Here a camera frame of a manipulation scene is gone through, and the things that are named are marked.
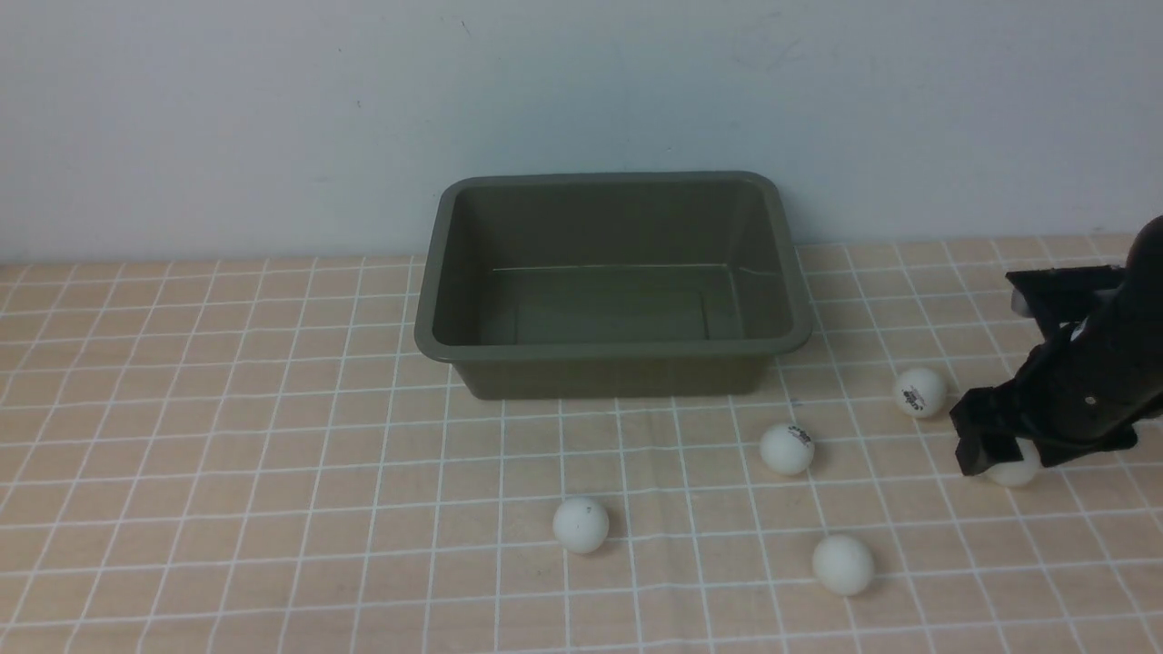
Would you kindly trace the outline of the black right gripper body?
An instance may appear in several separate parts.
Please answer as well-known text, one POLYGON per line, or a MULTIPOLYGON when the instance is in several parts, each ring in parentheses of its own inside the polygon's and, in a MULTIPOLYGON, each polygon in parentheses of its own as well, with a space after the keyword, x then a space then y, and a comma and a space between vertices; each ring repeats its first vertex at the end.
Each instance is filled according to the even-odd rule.
POLYGON ((1029 438, 1057 431, 1091 440, 1160 411, 1162 220, 1139 232, 1126 278, 1080 324, 1063 324, 1015 381, 1029 438))

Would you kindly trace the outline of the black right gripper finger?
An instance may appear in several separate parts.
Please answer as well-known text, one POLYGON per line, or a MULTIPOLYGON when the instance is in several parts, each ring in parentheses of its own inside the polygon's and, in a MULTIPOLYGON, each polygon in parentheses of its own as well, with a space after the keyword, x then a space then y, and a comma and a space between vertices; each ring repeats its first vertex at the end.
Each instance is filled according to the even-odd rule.
POLYGON ((1091 440, 1068 439, 1057 431, 1034 436, 1032 442, 1039 452, 1039 462, 1043 468, 1054 468, 1073 462, 1097 452, 1126 452, 1139 445, 1139 432, 1133 425, 1111 431, 1100 438, 1091 440))
POLYGON ((968 390, 949 412, 959 472, 976 477, 997 465, 1030 461, 1021 448, 1027 435, 1012 385, 968 390))

